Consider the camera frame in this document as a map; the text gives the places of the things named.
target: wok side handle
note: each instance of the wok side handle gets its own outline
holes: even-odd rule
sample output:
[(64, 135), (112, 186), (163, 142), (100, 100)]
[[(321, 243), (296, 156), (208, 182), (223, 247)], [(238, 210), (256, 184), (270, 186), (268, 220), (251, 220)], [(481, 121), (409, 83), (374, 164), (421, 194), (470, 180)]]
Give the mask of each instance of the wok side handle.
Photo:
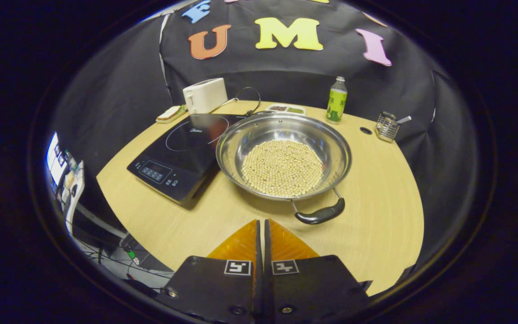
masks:
[(318, 211), (315, 211), (311, 214), (304, 214), (297, 211), (297, 207), (295, 207), (295, 203), (292, 199), (291, 204), (293, 205), (293, 209), (295, 210), (296, 219), (300, 220), (305, 224), (315, 225), (324, 223), (328, 220), (332, 220), (333, 218), (343, 213), (343, 210), (345, 209), (345, 199), (342, 198), (341, 195), (339, 195), (337, 189), (333, 188), (333, 191), (335, 191), (335, 194), (337, 194), (337, 196), (339, 197), (337, 203), (331, 207), (321, 208)]

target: induction cooktop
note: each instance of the induction cooktop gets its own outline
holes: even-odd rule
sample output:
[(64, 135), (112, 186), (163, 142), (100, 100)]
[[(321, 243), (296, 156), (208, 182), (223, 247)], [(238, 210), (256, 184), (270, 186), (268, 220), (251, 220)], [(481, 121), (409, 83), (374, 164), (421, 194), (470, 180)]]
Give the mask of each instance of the induction cooktop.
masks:
[(129, 170), (177, 203), (189, 201), (216, 165), (215, 148), (225, 130), (244, 115), (189, 115), (137, 156)]

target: metal wire basket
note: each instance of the metal wire basket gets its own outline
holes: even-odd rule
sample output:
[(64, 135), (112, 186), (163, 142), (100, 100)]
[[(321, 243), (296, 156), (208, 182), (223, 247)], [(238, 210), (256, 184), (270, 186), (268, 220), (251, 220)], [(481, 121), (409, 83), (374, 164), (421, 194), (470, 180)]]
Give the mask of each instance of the metal wire basket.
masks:
[(397, 131), (399, 131), (399, 127), (401, 126), (401, 124), (397, 123), (396, 120), (395, 115), (383, 111), (379, 115), (379, 119), (377, 120), (377, 125), (375, 127), (377, 137), (383, 141), (393, 142), (395, 136), (397, 136)]

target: green bottle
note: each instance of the green bottle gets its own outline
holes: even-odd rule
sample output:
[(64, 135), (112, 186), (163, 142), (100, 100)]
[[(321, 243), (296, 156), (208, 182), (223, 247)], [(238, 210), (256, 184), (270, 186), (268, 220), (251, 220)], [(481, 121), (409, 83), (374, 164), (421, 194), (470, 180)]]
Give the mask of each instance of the green bottle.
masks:
[(337, 82), (331, 87), (329, 93), (329, 103), (327, 104), (327, 120), (331, 123), (339, 123), (345, 109), (347, 101), (347, 88), (345, 87), (345, 78), (337, 77)]

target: foam letter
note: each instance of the foam letter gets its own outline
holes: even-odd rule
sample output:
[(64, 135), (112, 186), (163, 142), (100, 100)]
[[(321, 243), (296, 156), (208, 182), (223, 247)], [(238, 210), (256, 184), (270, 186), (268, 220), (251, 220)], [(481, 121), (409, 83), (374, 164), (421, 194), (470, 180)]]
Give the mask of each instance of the foam letter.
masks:
[(205, 49), (204, 41), (207, 31), (201, 31), (191, 35), (188, 39), (191, 42), (191, 56), (196, 59), (207, 59), (216, 57), (221, 54), (227, 47), (227, 30), (231, 25), (222, 25), (213, 28), (211, 31), (215, 33), (217, 43), (212, 49)]
[(277, 43), (273, 36), (283, 47), (288, 47), (295, 37), (297, 41), (293, 44), (298, 49), (321, 51), (323, 45), (317, 38), (317, 25), (319, 21), (308, 18), (297, 18), (291, 26), (286, 27), (277, 18), (260, 18), (255, 20), (261, 28), (259, 43), (255, 45), (258, 49), (274, 49)]
[(209, 2), (211, 0), (205, 0), (197, 4), (195, 7), (187, 10), (185, 13), (181, 15), (181, 17), (187, 16), (191, 18), (191, 23), (195, 24), (197, 21), (199, 21), (201, 18), (207, 16), (209, 14)]
[(379, 35), (372, 33), (370, 31), (365, 31), (363, 29), (355, 29), (358, 33), (363, 36), (366, 45), (366, 52), (363, 53), (363, 56), (369, 61), (377, 62), (383, 64), (385, 66), (393, 65), (391, 61), (385, 55), (385, 50), (383, 49), (383, 44), (381, 41), (382, 37)]

